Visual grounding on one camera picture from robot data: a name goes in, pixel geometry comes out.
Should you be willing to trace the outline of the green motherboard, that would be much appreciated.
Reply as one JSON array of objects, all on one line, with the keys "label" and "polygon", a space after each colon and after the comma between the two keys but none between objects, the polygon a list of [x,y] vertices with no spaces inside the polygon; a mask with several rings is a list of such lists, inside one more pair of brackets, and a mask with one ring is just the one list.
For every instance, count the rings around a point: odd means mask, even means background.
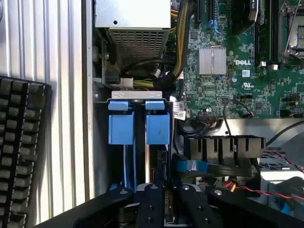
[{"label": "green motherboard", "polygon": [[[264,67],[255,67],[255,23],[232,32],[232,0],[215,0],[215,18],[208,21],[203,0],[202,23],[190,19],[188,55],[183,70],[182,99],[191,119],[304,118],[304,64],[270,66],[270,0],[266,0],[267,47]],[[199,74],[199,49],[226,48],[225,75]]]}]

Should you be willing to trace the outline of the grey disk bay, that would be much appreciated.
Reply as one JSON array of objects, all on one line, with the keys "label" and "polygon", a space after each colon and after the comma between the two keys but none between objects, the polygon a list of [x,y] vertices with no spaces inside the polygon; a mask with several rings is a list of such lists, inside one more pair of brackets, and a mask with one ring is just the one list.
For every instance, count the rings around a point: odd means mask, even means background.
[{"label": "grey disk bay", "polygon": [[[166,109],[172,117],[172,103],[164,99],[160,91],[111,91],[100,92],[96,94],[92,116],[92,152],[91,164],[94,174],[94,193],[102,195],[117,187],[124,187],[123,184],[123,147],[121,145],[110,145],[108,142],[109,131],[109,114],[108,104],[111,100],[129,101],[135,112],[135,153],[136,153],[136,191],[143,189],[145,182],[145,110],[146,100],[161,100],[166,104]],[[167,151],[168,146],[152,145],[151,149],[151,166],[152,172],[156,171],[157,156]],[[166,194],[168,191],[169,181],[171,179],[171,155],[170,164],[168,165],[168,179],[164,188],[164,226],[165,216],[169,213],[166,206]]]}]

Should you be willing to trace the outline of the grey metal drive cage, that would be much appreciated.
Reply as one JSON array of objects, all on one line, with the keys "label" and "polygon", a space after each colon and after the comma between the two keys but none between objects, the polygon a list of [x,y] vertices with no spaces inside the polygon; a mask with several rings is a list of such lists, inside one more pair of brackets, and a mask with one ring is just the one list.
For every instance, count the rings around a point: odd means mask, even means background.
[{"label": "grey metal drive cage", "polygon": [[259,166],[262,191],[293,197],[300,196],[303,199],[284,199],[277,196],[261,195],[256,201],[304,220],[304,173],[281,156],[266,152],[261,157]]}]

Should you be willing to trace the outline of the silver chipset heatsink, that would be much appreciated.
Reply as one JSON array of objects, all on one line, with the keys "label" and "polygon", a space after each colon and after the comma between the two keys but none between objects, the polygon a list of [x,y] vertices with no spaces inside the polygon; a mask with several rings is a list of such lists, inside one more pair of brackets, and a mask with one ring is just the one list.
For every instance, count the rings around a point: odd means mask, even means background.
[{"label": "silver chipset heatsink", "polygon": [[225,47],[203,47],[199,49],[200,75],[225,75],[227,56]]}]

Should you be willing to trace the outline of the open black PC case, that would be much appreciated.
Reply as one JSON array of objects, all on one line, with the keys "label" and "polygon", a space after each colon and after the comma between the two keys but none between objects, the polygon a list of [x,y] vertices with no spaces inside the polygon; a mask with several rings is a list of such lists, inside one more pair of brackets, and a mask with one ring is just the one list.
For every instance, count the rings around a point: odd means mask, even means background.
[{"label": "open black PC case", "polygon": [[[100,195],[94,193],[94,174],[91,170],[92,152],[92,116],[94,100],[100,92],[125,91],[120,88],[120,78],[133,78],[133,91],[160,91],[164,99],[172,103],[172,142],[171,142],[171,179],[166,194],[166,206],[169,213],[165,216],[164,228],[193,228],[185,212],[172,180],[197,185],[202,191],[209,179],[223,184],[229,191],[243,195],[253,201],[261,195],[277,196],[284,199],[303,199],[300,196],[268,193],[261,190],[261,169],[259,161],[263,154],[281,156],[291,165],[304,173],[304,140],[299,143],[302,149],[300,161],[293,162],[280,148],[272,144],[285,132],[302,126],[304,118],[238,118],[228,119],[191,119],[186,116],[182,99],[183,70],[188,55],[190,19],[194,15],[195,0],[171,0],[171,28],[163,54],[160,58],[149,58],[127,64],[111,39],[106,28],[95,26],[95,1],[82,0],[82,23],[85,25],[87,96],[87,127],[91,199]],[[184,155],[184,139],[200,136],[253,135],[266,139],[266,148],[260,158],[241,163],[239,166],[211,164],[202,160],[192,160]]]}]

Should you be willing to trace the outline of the silver power supply unit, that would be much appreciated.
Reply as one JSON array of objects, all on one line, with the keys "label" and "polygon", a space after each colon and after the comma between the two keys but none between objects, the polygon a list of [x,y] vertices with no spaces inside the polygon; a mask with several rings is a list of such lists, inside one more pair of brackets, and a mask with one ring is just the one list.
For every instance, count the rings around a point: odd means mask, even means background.
[{"label": "silver power supply unit", "polygon": [[127,64],[160,58],[171,28],[171,0],[96,0],[95,26],[108,30]]}]

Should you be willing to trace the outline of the black plastic fan bracket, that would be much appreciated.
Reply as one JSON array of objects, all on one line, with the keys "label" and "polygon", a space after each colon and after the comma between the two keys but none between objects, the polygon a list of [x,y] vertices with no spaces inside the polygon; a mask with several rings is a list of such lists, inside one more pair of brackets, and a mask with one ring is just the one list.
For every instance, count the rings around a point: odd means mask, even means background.
[{"label": "black plastic fan bracket", "polygon": [[266,148],[266,139],[253,135],[200,136],[185,138],[183,148],[184,155],[192,160],[239,166],[260,158]]}]

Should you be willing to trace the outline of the CPU socket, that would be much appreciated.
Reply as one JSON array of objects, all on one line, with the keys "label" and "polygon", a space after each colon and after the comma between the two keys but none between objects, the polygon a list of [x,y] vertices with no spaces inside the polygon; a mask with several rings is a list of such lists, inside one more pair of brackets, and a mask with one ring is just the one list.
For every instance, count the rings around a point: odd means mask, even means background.
[{"label": "CPU socket", "polygon": [[279,54],[284,64],[304,64],[304,0],[282,0]]}]

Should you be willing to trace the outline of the black computer keyboard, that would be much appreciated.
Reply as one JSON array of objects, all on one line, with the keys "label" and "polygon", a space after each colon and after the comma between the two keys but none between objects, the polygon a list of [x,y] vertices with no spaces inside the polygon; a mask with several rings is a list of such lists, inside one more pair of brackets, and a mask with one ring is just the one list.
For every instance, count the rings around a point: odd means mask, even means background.
[{"label": "black computer keyboard", "polygon": [[51,86],[0,75],[0,228],[26,228]]}]

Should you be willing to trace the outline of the metal locking lever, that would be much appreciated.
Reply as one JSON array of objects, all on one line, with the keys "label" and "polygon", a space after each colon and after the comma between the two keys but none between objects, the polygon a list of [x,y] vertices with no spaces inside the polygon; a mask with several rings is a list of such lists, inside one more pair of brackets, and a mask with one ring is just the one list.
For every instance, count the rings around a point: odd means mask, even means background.
[{"label": "metal locking lever", "polygon": [[304,0],[286,1],[282,7],[285,19],[286,42],[281,52],[282,61],[294,59],[304,64]]}]

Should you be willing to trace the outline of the black expansion slot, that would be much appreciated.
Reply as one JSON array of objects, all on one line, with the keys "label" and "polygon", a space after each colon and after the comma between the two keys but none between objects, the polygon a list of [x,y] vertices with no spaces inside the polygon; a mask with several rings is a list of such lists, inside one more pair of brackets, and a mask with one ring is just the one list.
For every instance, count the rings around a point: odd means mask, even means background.
[{"label": "black expansion slot", "polygon": [[215,16],[215,0],[206,0],[208,21],[214,20]]},{"label": "black expansion slot", "polygon": [[202,23],[202,14],[203,14],[203,0],[195,0],[195,24],[200,25]]}]

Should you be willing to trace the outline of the blue disk carrier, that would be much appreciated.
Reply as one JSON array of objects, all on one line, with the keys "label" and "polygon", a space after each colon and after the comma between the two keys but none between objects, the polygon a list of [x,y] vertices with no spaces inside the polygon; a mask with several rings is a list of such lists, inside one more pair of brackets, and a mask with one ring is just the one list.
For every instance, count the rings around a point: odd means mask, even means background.
[{"label": "blue disk carrier", "polygon": [[108,110],[108,142],[123,147],[123,185],[136,191],[135,112],[129,101],[122,100],[111,100]]}]

